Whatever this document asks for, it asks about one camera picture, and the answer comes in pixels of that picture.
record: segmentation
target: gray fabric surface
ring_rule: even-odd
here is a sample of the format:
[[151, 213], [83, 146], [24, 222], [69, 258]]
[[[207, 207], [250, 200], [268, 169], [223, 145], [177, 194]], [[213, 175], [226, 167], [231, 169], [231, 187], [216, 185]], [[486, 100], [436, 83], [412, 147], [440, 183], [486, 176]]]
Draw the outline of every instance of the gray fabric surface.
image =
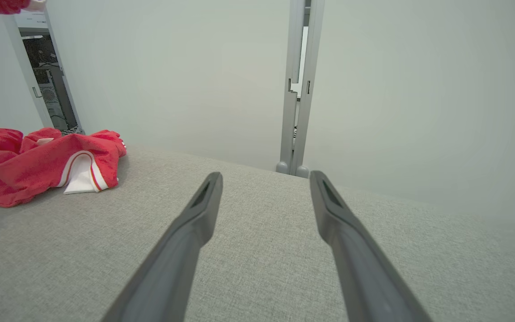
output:
[[[130, 147], [116, 188], [0, 208], [0, 321], [100, 320], [212, 171], [224, 191], [186, 320], [346, 320], [306, 179]], [[338, 189], [433, 320], [515, 321], [515, 226]]]

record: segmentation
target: red cloth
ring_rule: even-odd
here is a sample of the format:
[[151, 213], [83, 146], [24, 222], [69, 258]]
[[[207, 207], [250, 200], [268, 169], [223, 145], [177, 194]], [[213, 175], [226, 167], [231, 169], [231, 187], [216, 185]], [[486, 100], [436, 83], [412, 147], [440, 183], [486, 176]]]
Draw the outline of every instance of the red cloth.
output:
[[20, 13], [22, 8], [29, 6], [30, 0], [0, 0], [0, 14]]
[[0, 129], [0, 207], [26, 203], [48, 188], [66, 185], [73, 162], [82, 155], [92, 160], [94, 190], [114, 187], [118, 159], [126, 154], [120, 135], [107, 130], [61, 137], [59, 130], [44, 128], [23, 137], [19, 131]]

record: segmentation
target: cable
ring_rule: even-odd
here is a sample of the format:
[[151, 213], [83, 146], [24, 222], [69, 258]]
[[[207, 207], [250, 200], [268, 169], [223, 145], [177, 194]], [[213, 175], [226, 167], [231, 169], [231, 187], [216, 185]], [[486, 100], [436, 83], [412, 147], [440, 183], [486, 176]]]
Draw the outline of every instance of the cable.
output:
[[71, 128], [69, 122], [67, 122], [67, 119], [66, 118], [63, 118], [63, 116], [58, 116], [58, 115], [51, 115], [52, 118], [60, 118], [60, 119], [63, 119], [65, 121], [65, 123], [67, 123], [67, 127], [68, 128]]
[[43, 63], [43, 65], [41, 65], [41, 66], [39, 66], [39, 67], [43, 67], [43, 66], [47, 66], [47, 65], [49, 65], [49, 66], [53, 66], [53, 67], [59, 67], [59, 68], [60, 68], [60, 66], [59, 66], [59, 65], [53, 65], [53, 64], [51, 64], [51, 63]]

